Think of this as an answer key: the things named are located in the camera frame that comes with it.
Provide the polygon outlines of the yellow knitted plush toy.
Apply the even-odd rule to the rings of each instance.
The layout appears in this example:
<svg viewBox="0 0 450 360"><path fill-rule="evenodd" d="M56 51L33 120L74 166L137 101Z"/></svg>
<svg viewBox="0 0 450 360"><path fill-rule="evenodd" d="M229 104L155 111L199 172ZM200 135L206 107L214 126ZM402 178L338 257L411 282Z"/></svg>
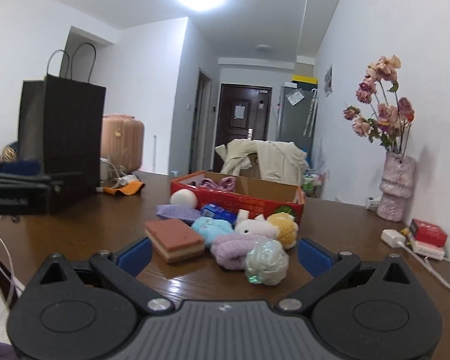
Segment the yellow knitted plush toy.
<svg viewBox="0 0 450 360"><path fill-rule="evenodd" d="M270 215L266 221L276 228L275 239L282 244L285 250L296 245L299 227L293 215L280 212Z"/></svg>

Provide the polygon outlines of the iridescent plastic bag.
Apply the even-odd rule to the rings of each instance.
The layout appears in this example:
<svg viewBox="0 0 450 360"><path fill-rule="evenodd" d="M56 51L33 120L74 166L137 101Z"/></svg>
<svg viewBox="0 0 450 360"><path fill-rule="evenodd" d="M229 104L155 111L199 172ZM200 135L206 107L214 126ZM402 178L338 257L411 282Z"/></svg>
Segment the iridescent plastic bag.
<svg viewBox="0 0 450 360"><path fill-rule="evenodd" d="M245 275L251 284L278 285L287 275L289 255L275 240L257 241L245 259Z"/></svg>

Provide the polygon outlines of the white plush toy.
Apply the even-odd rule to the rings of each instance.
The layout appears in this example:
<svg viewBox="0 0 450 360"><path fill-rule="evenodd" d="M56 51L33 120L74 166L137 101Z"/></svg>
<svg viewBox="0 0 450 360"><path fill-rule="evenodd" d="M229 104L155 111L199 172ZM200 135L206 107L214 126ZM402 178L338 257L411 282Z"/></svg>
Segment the white plush toy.
<svg viewBox="0 0 450 360"><path fill-rule="evenodd" d="M278 229L265 219L245 219L235 225L235 233L265 236L275 240L278 235Z"/></svg>

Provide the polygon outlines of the lilac knitted sock roll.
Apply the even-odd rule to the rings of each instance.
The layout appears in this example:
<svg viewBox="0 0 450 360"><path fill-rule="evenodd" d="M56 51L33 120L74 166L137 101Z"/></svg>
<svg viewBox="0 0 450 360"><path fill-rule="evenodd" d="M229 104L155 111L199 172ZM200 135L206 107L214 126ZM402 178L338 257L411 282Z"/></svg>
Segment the lilac knitted sock roll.
<svg viewBox="0 0 450 360"><path fill-rule="evenodd" d="M247 253L257 242L267 242L270 238L254 234L230 233L217 236L212 242L210 252L216 263L229 271L243 271Z"/></svg>

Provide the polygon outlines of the white power adapter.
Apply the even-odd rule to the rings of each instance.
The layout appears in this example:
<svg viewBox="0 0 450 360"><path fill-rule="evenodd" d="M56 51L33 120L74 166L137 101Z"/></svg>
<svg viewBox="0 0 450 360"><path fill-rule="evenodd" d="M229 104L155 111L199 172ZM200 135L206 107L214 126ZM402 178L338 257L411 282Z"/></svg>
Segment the white power adapter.
<svg viewBox="0 0 450 360"><path fill-rule="evenodd" d="M380 234L380 239L393 249L401 248L407 242L407 238L394 229L384 229Z"/></svg>

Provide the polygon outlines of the purple fabric sachet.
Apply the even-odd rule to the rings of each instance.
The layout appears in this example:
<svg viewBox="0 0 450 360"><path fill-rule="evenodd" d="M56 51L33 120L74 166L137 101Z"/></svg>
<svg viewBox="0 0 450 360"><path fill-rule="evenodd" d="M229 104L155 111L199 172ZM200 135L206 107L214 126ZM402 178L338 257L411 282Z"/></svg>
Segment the purple fabric sachet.
<svg viewBox="0 0 450 360"><path fill-rule="evenodd" d="M179 219L188 225L193 224L201 217L200 211L186 205L158 205L156 216L159 219Z"/></svg>

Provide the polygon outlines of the black paper shopping bag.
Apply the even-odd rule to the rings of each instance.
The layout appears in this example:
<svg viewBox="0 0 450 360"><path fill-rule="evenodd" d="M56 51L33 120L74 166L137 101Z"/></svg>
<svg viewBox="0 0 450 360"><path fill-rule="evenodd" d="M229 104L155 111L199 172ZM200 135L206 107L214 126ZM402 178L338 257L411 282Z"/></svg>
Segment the black paper shopping bag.
<svg viewBox="0 0 450 360"><path fill-rule="evenodd" d="M101 129L106 88L72 79L74 55L66 58L65 75L46 74L25 80L18 120L18 158L40 163L49 182L48 212L96 193L100 186Z"/></svg>

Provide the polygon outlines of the white charger bundle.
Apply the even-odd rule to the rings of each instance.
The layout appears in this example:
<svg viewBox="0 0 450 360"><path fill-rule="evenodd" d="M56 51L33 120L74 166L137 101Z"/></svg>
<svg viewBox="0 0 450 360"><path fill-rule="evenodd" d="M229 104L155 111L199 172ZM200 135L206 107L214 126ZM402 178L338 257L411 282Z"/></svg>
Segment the white charger bundle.
<svg viewBox="0 0 450 360"><path fill-rule="evenodd" d="M139 181L140 179L131 173L126 174L120 171L107 158L100 158L100 186L97 191L101 193L105 187L112 189L119 189L129 185L132 181Z"/></svg>

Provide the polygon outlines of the white foam ball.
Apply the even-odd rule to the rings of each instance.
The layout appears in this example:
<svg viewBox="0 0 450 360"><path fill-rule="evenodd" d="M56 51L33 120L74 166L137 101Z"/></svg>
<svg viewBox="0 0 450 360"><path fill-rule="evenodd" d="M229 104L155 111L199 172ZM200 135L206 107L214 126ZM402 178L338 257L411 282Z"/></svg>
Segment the white foam ball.
<svg viewBox="0 0 450 360"><path fill-rule="evenodd" d="M196 194L189 189L179 189L170 195L170 205L195 209L198 204Z"/></svg>

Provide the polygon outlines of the red cardboard box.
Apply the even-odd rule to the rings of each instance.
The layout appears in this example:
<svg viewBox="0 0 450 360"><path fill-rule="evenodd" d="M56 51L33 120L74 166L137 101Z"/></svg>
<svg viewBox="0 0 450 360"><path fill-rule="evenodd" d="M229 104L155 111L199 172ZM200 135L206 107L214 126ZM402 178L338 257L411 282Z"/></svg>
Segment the red cardboard box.
<svg viewBox="0 0 450 360"><path fill-rule="evenodd" d="M197 207L215 204L221 208L238 213L239 210L249 211L250 217L286 212L292 215L300 224L305 206L305 197L300 187L291 184L281 184L243 176L234 176L233 192L201 186L201 181L210 179L218 184L227 175L200 171L170 182L170 193L180 189L188 189L195 193Z"/></svg>

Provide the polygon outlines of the red cigarette box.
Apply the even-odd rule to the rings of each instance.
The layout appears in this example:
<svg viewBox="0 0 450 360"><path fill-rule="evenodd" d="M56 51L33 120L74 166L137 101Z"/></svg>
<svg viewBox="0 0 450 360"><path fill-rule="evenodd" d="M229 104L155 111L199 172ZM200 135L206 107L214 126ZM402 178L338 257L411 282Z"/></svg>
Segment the red cigarette box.
<svg viewBox="0 0 450 360"><path fill-rule="evenodd" d="M443 248L446 245L448 234L439 226L420 219L412 219L410 231L418 242Z"/></svg>

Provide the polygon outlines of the pink textured vase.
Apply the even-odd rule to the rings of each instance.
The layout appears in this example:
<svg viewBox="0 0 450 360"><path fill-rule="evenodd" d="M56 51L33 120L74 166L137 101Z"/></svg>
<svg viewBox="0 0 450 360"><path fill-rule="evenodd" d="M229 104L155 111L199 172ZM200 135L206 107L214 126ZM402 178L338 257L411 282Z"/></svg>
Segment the pink textured vase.
<svg viewBox="0 0 450 360"><path fill-rule="evenodd" d="M416 161L410 156L387 153L379 184L382 197L377 215L389 222L401 222L407 200L412 194Z"/></svg>

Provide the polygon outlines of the beige jacket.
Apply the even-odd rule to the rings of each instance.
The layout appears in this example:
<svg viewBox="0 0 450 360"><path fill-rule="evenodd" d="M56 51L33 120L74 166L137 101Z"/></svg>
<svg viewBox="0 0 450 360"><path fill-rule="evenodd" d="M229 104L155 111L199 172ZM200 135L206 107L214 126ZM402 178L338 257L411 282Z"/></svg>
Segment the beige jacket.
<svg viewBox="0 0 450 360"><path fill-rule="evenodd" d="M302 186L309 169L306 152L293 142L234 139L216 146L215 153L223 160L220 173L230 176L240 176L241 161L251 153L257 154L261 180Z"/></svg>

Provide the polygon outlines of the brown wooden chair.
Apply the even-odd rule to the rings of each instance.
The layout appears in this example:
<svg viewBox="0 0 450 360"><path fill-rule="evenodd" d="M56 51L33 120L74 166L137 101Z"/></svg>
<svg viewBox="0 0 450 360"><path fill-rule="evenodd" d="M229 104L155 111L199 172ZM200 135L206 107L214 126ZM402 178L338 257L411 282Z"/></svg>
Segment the brown wooden chair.
<svg viewBox="0 0 450 360"><path fill-rule="evenodd" d="M246 158L243 158L240 176L259 180L262 178L256 153L251 153Z"/></svg>

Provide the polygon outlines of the grey refrigerator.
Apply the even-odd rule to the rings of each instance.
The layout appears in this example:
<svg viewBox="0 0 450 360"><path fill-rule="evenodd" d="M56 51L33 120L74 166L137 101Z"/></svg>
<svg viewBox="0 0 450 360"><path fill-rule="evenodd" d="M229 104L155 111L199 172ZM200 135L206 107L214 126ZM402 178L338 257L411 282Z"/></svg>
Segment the grey refrigerator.
<svg viewBox="0 0 450 360"><path fill-rule="evenodd" d="M293 142L310 154L314 137L314 100L317 85L285 82L280 93L276 140Z"/></svg>

